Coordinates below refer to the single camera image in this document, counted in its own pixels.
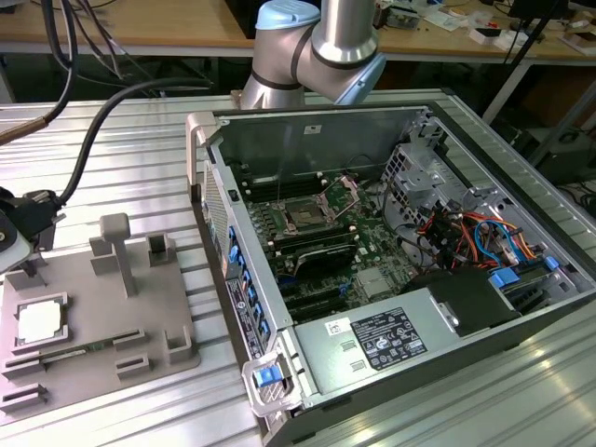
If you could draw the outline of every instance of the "black power cable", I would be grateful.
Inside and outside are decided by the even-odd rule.
[[[50,4],[51,0],[44,0],[48,4]],[[75,22],[73,21],[73,11],[71,8],[71,4],[68,3],[68,0],[61,0],[62,2],[62,14],[64,15],[64,23],[66,24],[66,35],[68,36],[68,52],[70,54],[70,67],[68,68],[68,77],[66,78],[66,85],[64,86],[64,90],[58,102],[54,106],[52,110],[50,110],[46,116],[44,116],[44,121],[46,121],[46,125],[51,123],[59,114],[62,113],[66,104],[70,100],[70,97],[75,89],[75,80],[77,76],[78,70],[78,48],[76,45],[76,30],[75,30]]]
[[[51,15],[51,21],[54,23],[55,29],[55,21],[54,21],[54,12],[51,10],[51,0],[43,0],[44,8],[44,18],[46,17],[46,12],[49,10],[49,14]],[[12,129],[6,130],[0,133],[0,145],[6,144],[8,142],[12,142],[20,137],[24,137],[31,133],[37,132],[38,130],[45,129],[49,123],[51,123],[58,115],[62,113],[66,104],[70,100],[70,97],[73,93],[75,88],[75,81],[77,77],[77,70],[78,70],[78,48],[76,45],[76,31],[75,31],[75,22],[73,21],[73,11],[71,8],[70,3],[68,0],[61,0],[62,3],[62,13],[64,15],[64,23],[66,25],[66,35],[68,38],[68,51],[69,51],[69,59],[66,59],[64,54],[61,55],[63,59],[68,64],[68,77],[66,78],[66,83],[64,85],[64,89],[62,90],[62,94],[54,107],[45,114],[44,116],[40,116],[34,120],[27,121],[26,123],[16,126]]]
[[[95,142],[95,138],[97,137],[100,128],[102,127],[103,121],[105,118],[115,109],[115,107],[121,103],[123,100],[134,96],[136,93],[142,90],[149,90],[149,89],[165,89],[165,88],[173,88],[173,87],[193,87],[193,86],[204,86],[205,80],[194,78],[194,77],[170,77],[165,79],[155,79],[152,81],[142,82],[136,86],[131,86],[125,88],[119,92],[117,92],[112,98],[110,98],[100,109],[100,111],[95,115],[87,134],[85,135],[85,140],[81,146],[81,151],[79,152],[78,158],[76,160],[76,164],[74,165],[73,175],[69,180],[66,188],[58,197],[58,204],[59,206],[64,206],[69,198],[73,195],[78,186],[79,182],[81,181],[81,176],[83,175],[83,171],[85,170],[85,165],[87,164],[87,160],[89,158],[89,153],[91,152],[91,146]]]
[[[118,1],[118,0],[109,0],[109,1],[107,1],[107,2],[103,2],[103,3],[100,3],[100,4],[98,4],[98,5],[92,5],[92,6],[91,6],[91,9],[99,9],[99,8],[101,8],[101,7],[107,7],[108,5],[111,5],[112,3],[115,3],[115,2],[117,2],[117,1]],[[37,5],[37,6],[41,7],[41,3],[40,3],[40,2],[37,2],[37,1],[35,1],[35,0],[31,0],[31,3],[33,3],[34,5]],[[53,7],[53,6],[52,6],[52,9],[53,9],[54,11],[62,11],[62,8],[61,8],[61,7]],[[75,7],[73,7],[73,11],[74,11],[74,12],[78,12],[78,11],[80,11],[80,10],[81,10],[81,9],[76,9]]]
[[[85,10],[87,16],[93,21],[93,23],[95,23],[97,31],[100,32],[103,42],[105,42],[105,45],[107,46],[108,51],[110,52],[110,58],[112,58],[112,66],[114,67],[114,71],[120,79],[123,79],[123,76],[120,73],[120,67],[118,66],[118,62],[115,57],[114,46],[112,45],[110,37],[108,36],[108,33],[105,31],[105,28],[103,28],[103,25],[100,23],[99,19],[93,12],[93,9],[91,9],[91,5],[87,0],[76,0],[76,3],[78,3],[78,5]]]
[[[44,0],[44,1],[42,1],[42,3],[40,5],[41,5],[41,8],[42,8],[42,11],[44,14],[44,24],[46,25],[46,34],[47,34],[47,42],[49,44],[49,49],[52,53],[52,56],[58,63],[58,65],[63,70],[68,71],[70,68],[70,61],[68,61],[66,59],[66,57],[64,56],[64,54],[62,53],[62,50],[60,48],[60,41],[58,39],[58,32],[56,31],[56,21],[54,21],[54,10],[53,10],[52,4],[51,4],[51,2],[47,2]],[[95,76],[94,74],[79,73],[78,78],[88,81],[88,82],[93,82],[96,84],[103,84],[103,85],[113,86],[113,87],[123,88],[123,87],[129,86],[129,84],[127,84],[125,82],[121,82],[117,79],[101,78],[101,77]]]

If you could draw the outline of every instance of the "electrical cord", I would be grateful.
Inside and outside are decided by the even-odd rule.
[[[85,42],[87,42],[87,45],[89,45],[89,48],[91,48],[91,52],[93,53],[93,56],[95,57],[95,59],[108,71],[110,71],[111,73],[113,73],[114,75],[116,75],[116,72],[114,71],[114,69],[112,67],[110,67],[107,63],[105,63],[105,61],[103,60],[103,53],[102,51],[97,47],[97,45],[95,45],[95,43],[91,40],[91,38],[89,37],[89,34],[87,33],[87,30],[85,29],[85,27],[83,26],[83,23],[81,22],[81,19],[78,17],[78,15],[73,14],[73,19],[74,22],[76,23],[77,28],[79,29],[79,31],[81,32],[81,34],[83,35],[83,38],[85,39]]]
[[[112,59],[112,66],[114,67],[115,73],[119,79],[124,80],[124,76],[120,72],[120,67],[118,65],[118,61],[116,60],[115,51],[114,51],[114,47],[112,46],[112,42],[110,41],[110,36],[105,31],[105,28],[103,28],[103,25],[98,20],[97,16],[93,12],[93,9],[91,9],[89,1],[88,0],[75,0],[75,1],[80,7],[82,7],[85,10],[87,16],[95,24],[97,31],[100,32],[100,36],[102,37],[103,41],[105,42],[105,45],[108,48],[108,51],[110,52],[110,58]]]
[[[62,113],[64,108],[66,108],[66,104],[68,104],[73,90],[75,89],[75,80],[78,70],[78,47],[76,45],[76,30],[75,22],[73,21],[73,11],[71,9],[71,4],[68,3],[68,0],[61,0],[61,2],[62,15],[64,16],[64,23],[66,24],[66,38],[68,40],[70,67],[68,70],[68,77],[66,78],[66,85],[64,86],[64,90],[62,91],[58,102],[54,108],[50,110],[46,116],[44,116],[46,126],[56,119],[58,115]]]
[[[127,98],[130,98],[131,96],[134,96],[136,93],[142,90],[163,89],[176,86],[202,86],[204,85],[204,83],[205,81],[203,79],[197,79],[194,77],[170,77],[165,79],[154,79],[152,81],[142,82],[141,84],[138,84],[136,86],[130,86],[117,92],[102,106],[100,111],[93,118],[93,121],[91,122],[91,125],[88,128],[87,134],[85,135],[85,140],[81,145],[81,151],[79,152],[76,164],[74,165],[73,175],[71,176],[71,179],[64,188],[64,191],[62,191],[60,197],[58,197],[58,204],[60,206],[64,206],[75,192],[76,187],[81,181],[81,177],[83,175],[83,171],[85,170],[85,166],[87,165],[89,153],[91,152],[91,146],[95,142],[95,138],[97,137],[97,134],[100,131],[103,122],[119,103],[121,103],[123,100]]]
[[[108,5],[111,5],[112,3],[115,3],[115,2],[117,2],[117,1],[118,1],[118,0],[109,0],[109,1],[107,1],[107,2],[103,2],[103,3],[99,4],[99,5],[93,5],[93,6],[91,6],[91,8],[92,8],[92,9],[99,9],[99,8],[101,8],[101,7],[107,7]],[[33,3],[34,5],[37,5],[37,6],[39,6],[39,7],[41,7],[41,6],[42,6],[42,5],[41,5],[41,2],[37,2],[37,1],[35,1],[35,0],[31,0],[31,3]],[[54,11],[62,11],[62,8],[61,8],[61,7],[54,7],[54,6],[52,6],[52,9],[53,9]],[[73,12],[78,12],[78,11],[80,11],[80,10],[81,10],[81,9],[76,9],[75,7],[73,7]]]
[[[518,26],[518,29],[515,31],[515,37],[513,37],[513,42],[511,43],[511,47],[509,47],[509,51],[507,53],[507,56],[505,56],[505,60],[503,61],[503,65],[505,65],[509,59],[509,56],[511,55],[511,51],[513,51],[513,48],[515,48],[515,44],[518,41],[518,36],[520,35],[520,30],[522,29],[522,25],[520,24],[520,26]]]
[[[85,5],[88,6],[88,2],[87,1],[82,1],[82,0],[76,0],[76,2],[81,6],[84,7]],[[74,21],[76,22],[81,34],[83,35],[83,38],[85,39],[85,41],[87,42],[87,44],[89,45],[89,47],[91,48],[91,52],[93,53],[93,55],[95,56],[95,59],[104,67],[106,68],[110,73],[112,73],[113,75],[115,75],[116,77],[118,77],[121,81],[123,81],[123,87],[130,85],[129,83],[127,83],[127,81],[125,80],[125,76],[122,75],[122,73],[119,70],[119,65],[115,59],[115,52],[114,52],[114,48],[113,46],[117,47],[123,54],[126,55],[126,57],[128,59],[131,60],[131,62],[137,66],[141,72],[143,72],[144,75],[146,75],[148,77],[148,79],[153,79],[152,76],[150,76],[141,66],[139,66],[136,61],[134,59],[132,59],[130,57],[130,55],[121,47],[117,44],[117,42],[114,40],[114,38],[107,32],[107,30],[102,26],[102,24],[97,20],[97,17],[95,16],[95,12],[93,11],[93,9],[91,9],[90,7],[86,7],[85,12],[87,13],[87,15],[89,16],[89,18],[95,23],[96,28],[98,29],[98,31],[100,32],[100,34],[102,35],[106,46],[108,46],[108,48],[111,49],[111,57],[112,57],[112,67],[110,67],[110,65],[108,65],[104,60],[103,60],[103,53],[102,51],[97,47],[97,45],[95,45],[95,43],[93,42],[93,40],[91,40],[90,36],[87,33],[87,30],[85,29],[85,27],[83,26],[83,23],[81,22],[81,20],[79,19],[77,14],[73,14],[74,16]],[[143,91],[142,92],[143,95],[145,95],[147,98],[157,98],[159,95],[155,94],[154,92],[146,92]]]
[[[44,24],[46,25],[46,34],[47,34],[47,42],[49,44],[50,51],[52,56],[58,63],[58,65],[66,72],[68,72],[70,68],[70,62],[62,53],[60,42],[58,40],[58,32],[56,31],[56,21],[54,21],[54,11],[52,8],[51,3],[46,2],[45,0],[41,3],[41,8],[44,15]],[[95,84],[102,84],[111,87],[128,87],[129,84],[118,81],[116,79],[111,78],[101,78],[95,76],[94,74],[84,74],[78,73],[78,79],[85,80],[88,82],[92,82]]]
[[[64,16],[64,23],[66,25],[66,37],[68,40],[69,51],[69,60],[67,60],[69,64],[68,76],[66,78],[66,83],[64,85],[64,89],[62,90],[62,94],[56,102],[56,104],[54,105],[54,107],[52,107],[52,109],[44,116],[40,116],[34,120],[27,121],[22,125],[1,132],[0,146],[8,142],[17,140],[20,137],[24,137],[31,133],[37,132],[38,130],[45,129],[49,125],[49,123],[51,123],[62,113],[73,93],[78,70],[78,48],[76,46],[75,22],[73,21],[73,11],[71,9],[70,3],[68,3],[67,0],[61,0],[61,3],[62,14]],[[51,7],[51,0],[44,0],[44,5],[46,5],[46,7]],[[44,16],[47,15],[46,12],[47,8],[44,9]],[[52,16],[52,21],[54,21],[54,13],[51,10],[50,15]]]

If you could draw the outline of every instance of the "paper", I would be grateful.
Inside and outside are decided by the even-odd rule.
[[[440,11],[431,12],[425,16],[425,20],[447,31],[456,30],[461,24],[460,19]]]

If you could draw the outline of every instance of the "warning label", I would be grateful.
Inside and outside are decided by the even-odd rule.
[[[377,371],[427,352],[401,307],[352,323],[360,346]]]

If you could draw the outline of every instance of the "aluminum profile table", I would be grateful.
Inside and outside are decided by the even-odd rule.
[[[456,97],[438,89],[375,92],[369,102],[435,101],[489,151],[592,257],[590,218],[531,168]],[[323,102],[309,96],[311,103]],[[24,193],[66,185],[100,102],[67,107],[52,125],[0,148],[0,179]],[[0,129],[43,114],[47,104],[0,108]],[[234,357],[186,195],[184,119],[229,109],[227,97],[129,101],[106,120],[79,189],[59,223],[56,250],[88,250],[99,217],[124,211],[135,237],[167,231],[176,240],[201,364],[154,382],[0,427],[0,445],[234,445],[261,437]],[[475,185],[475,166],[454,163]],[[304,445],[594,445],[596,305],[523,345],[319,432]]]

